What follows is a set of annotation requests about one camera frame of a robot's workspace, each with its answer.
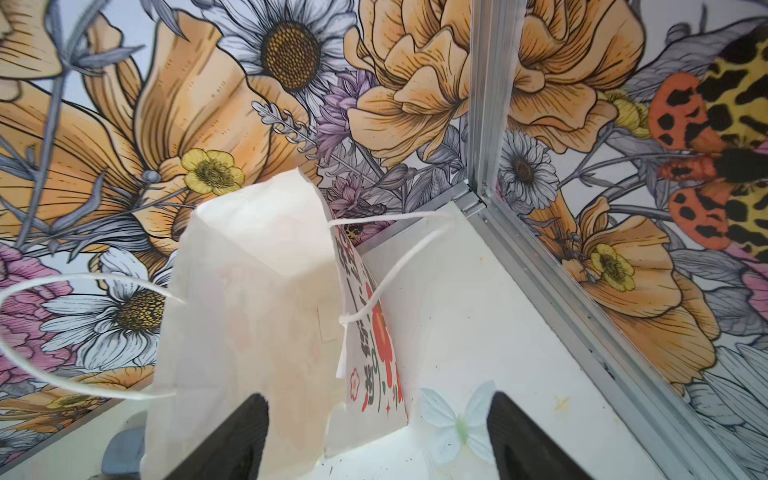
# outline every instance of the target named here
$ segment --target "flower center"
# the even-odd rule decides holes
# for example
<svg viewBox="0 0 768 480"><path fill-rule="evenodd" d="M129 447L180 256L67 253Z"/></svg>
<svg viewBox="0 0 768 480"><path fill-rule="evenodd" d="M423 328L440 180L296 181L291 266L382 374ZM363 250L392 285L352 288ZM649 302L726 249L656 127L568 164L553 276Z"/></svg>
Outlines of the flower center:
<svg viewBox="0 0 768 480"><path fill-rule="evenodd" d="M125 329L149 332L163 321L165 298L159 293L144 290L133 295L118 312L117 322Z"/></svg>
<svg viewBox="0 0 768 480"><path fill-rule="evenodd" d="M627 273L618 260L610 255L600 255L600 264L603 266L605 275L614 279L617 283L623 283Z"/></svg>
<svg viewBox="0 0 768 480"><path fill-rule="evenodd" d="M310 84L320 65L320 45L312 32L297 22L281 22L267 32L261 48L266 66L287 91Z"/></svg>
<svg viewBox="0 0 768 480"><path fill-rule="evenodd" d="M520 179L522 183L526 185L533 183L533 169L531 168L531 165L528 164L528 162L517 160L515 161L515 164L512 166L512 168L515 169L515 175Z"/></svg>
<svg viewBox="0 0 768 480"><path fill-rule="evenodd" d="M200 162L195 168L195 173L201 182L211 187L226 188L237 184L230 169L217 161Z"/></svg>

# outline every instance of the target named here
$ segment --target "white rope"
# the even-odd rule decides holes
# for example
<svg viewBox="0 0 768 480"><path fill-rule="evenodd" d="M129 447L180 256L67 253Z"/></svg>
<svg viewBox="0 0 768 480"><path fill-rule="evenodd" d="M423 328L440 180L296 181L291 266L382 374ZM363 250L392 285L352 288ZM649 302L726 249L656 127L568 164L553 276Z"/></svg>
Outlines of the white rope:
<svg viewBox="0 0 768 480"><path fill-rule="evenodd" d="M409 218L430 218L430 217L437 217L437 218L445 218L449 220L455 220L454 216L448 212L410 212L407 214L389 214L389 215L378 215L376 217L366 217L366 218L339 218L336 220L331 220L328 222L330 226L334 225L351 225L355 223L368 223L368 222L375 222L375 221L381 221L381 220L405 220ZM397 276L398 272L402 270L402 268L408 263L417 253L424 250L427 245L432 243L435 239L443 235L448 230L451 230L455 225L455 221L451 221L450 223L447 223L446 225L440 227L439 229L431 232L426 237L422 238L416 245L414 245L411 250L408 250L405 255L400 257L400 260L397 260L397 263L395 263L394 266L392 266L391 269L389 269L389 272L384 276L384 280L381 281L378 287L376 287L376 290L373 291L373 294L371 295L371 298L368 299L368 302L366 302L366 305L357 311L357 313L354 313L352 315L341 315L339 317L339 323L342 325L347 325L351 322L356 322L358 320L362 320L366 318L366 316L370 315L373 312L373 308L376 306L376 304L379 302L379 299L381 299L381 296L384 294L384 289L386 289L392 281L394 281L395 277Z"/></svg>
<svg viewBox="0 0 768 480"><path fill-rule="evenodd" d="M53 282L68 282L72 280L118 280L124 282L135 283L142 286L147 290L152 290L155 293L159 293L162 296L184 302L182 299L172 295L168 289L158 286L152 282L146 280L140 280L132 276L114 275L112 273L68 273L65 275L44 276L42 278L34 278L26 280L21 283L16 283L13 286L0 291L0 312L2 311L2 305L13 294L19 293L23 290L32 288L33 286L47 285ZM147 399L159 399L168 396L175 395L174 392L139 392L135 390L113 390L102 389L97 386L88 385L87 383L73 382L72 380L53 375L51 373L40 370L38 367L32 365L24 356L19 355L16 350L10 347L5 340L0 336L0 352L5 358L11 360L21 369L33 375L42 382L49 383L61 387L76 393L84 393L89 396L105 397L108 399L130 399L130 400L147 400Z"/></svg>

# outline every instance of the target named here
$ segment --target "pink flower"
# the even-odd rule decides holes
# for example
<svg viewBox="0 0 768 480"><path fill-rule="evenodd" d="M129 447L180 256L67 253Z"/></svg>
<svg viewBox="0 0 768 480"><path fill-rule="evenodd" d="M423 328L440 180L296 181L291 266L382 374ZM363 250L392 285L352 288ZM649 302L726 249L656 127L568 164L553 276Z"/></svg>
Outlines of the pink flower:
<svg viewBox="0 0 768 480"><path fill-rule="evenodd" d="M768 264L757 262L753 255L741 250L735 243L729 245L725 251L749 267L742 274L741 281L752 292L749 299L752 308L768 320Z"/></svg>
<svg viewBox="0 0 768 480"><path fill-rule="evenodd" d="M58 274L57 270L46 267L40 263L40 260L24 257L15 248L0 243L0 289L25 280ZM55 315L47 311L42 304L69 293L72 293L72 288L68 282L53 282L16 293L2 306L0 335L32 365L45 371L74 363L72 348L49 353L43 352L41 348L44 343L53 338L54 333L42 332L40 325L44 321L55 318ZM0 356L0 385L7 382L20 382L31 377L14 363Z"/></svg>

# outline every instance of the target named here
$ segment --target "daisy illustration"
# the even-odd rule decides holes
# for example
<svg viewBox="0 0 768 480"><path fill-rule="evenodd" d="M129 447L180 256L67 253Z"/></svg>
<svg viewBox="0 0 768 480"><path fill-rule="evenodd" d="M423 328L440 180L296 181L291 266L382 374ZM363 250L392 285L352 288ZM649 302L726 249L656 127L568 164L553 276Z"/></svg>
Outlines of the daisy illustration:
<svg viewBox="0 0 768 480"><path fill-rule="evenodd" d="M211 2L203 16L223 34L219 48L248 75L278 80L313 118L336 74L352 70L344 34L356 23L350 0L229 0Z"/></svg>
<svg viewBox="0 0 768 480"><path fill-rule="evenodd" d="M111 247L99 257L102 273L150 280L160 286L170 282L176 253L152 277L133 254ZM43 323L44 332L56 332L43 345L45 352L83 343L76 366L102 371L125 366L153 365L157 360L160 323L165 298L134 283L104 280L106 295L62 296L43 306L59 316Z"/></svg>
<svg viewBox="0 0 768 480"><path fill-rule="evenodd" d="M548 148L519 132L505 131L499 158L498 182L510 206L517 202L546 208L558 196L558 176Z"/></svg>

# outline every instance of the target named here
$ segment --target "white floor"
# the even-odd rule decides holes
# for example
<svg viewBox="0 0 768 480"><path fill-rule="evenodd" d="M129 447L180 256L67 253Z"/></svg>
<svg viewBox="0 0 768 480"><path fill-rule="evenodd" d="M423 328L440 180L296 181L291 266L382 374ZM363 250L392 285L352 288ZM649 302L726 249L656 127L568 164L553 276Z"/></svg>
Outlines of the white floor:
<svg viewBox="0 0 768 480"><path fill-rule="evenodd" d="M458 214L452 204L445 209ZM422 220L367 253L373 276L383 278L434 226ZM463 217L400 273L382 300L411 423L322 461L308 478L495 478L495 468L466 448L452 466L434 468L425 453L431 432L419 417L419 387L439 391L461 412L475 387L490 379L595 480L664 478ZM3 480L96 475L108 440L143 408L121 403Z"/></svg>

